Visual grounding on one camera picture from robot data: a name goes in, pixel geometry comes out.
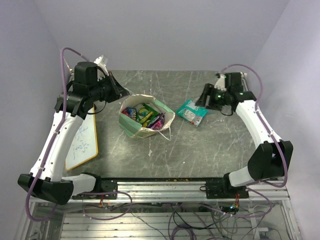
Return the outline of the teal snack packet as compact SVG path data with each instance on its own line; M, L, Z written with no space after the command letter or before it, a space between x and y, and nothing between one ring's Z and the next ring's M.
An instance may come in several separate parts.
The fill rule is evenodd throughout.
M198 127L208 110L201 106L196 106L195 102L188 99L177 111L176 114L192 125Z

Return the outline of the green white paper bag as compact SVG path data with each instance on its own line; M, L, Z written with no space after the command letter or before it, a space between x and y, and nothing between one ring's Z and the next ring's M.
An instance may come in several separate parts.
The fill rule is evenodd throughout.
M176 114L151 95L133 94L120 107L118 124L130 138L144 139L155 134L165 136Z

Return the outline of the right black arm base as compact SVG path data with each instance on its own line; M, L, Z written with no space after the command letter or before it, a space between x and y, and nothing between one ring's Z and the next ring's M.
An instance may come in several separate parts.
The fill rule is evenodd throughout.
M247 199L249 197L245 186L233 187L230 181L223 177L206 180L199 190L205 192L207 199L235 199L236 197Z

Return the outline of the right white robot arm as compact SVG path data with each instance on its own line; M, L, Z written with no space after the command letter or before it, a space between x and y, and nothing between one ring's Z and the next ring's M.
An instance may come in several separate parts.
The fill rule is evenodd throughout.
M238 192L238 187L258 182L268 184L270 179L275 178L283 178L283 182L273 186L284 187L288 181L293 144L283 140L272 129L261 112L256 96L245 90L245 73L217 73L216 78L215 84L205 84L196 106L216 111L229 106L231 112L241 118L255 145L247 165L224 176L225 182L220 186L221 194L231 198Z

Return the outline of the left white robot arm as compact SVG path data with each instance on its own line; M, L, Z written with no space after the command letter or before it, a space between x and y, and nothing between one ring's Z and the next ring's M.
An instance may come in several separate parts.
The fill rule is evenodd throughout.
M63 178L63 169L72 141L95 102L112 103L130 93L110 75L103 62L82 61L74 67L73 80L58 96L50 133L38 160L17 183L27 197L64 205L72 196L91 199L102 193L101 177L93 173Z

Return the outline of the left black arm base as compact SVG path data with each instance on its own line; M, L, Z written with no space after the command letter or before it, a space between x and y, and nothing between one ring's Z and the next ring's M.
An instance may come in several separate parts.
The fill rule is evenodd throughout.
M94 187L90 194L77 194L71 197L72 200L115 200L117 198L118 183L114 179L102 178L100 183Z

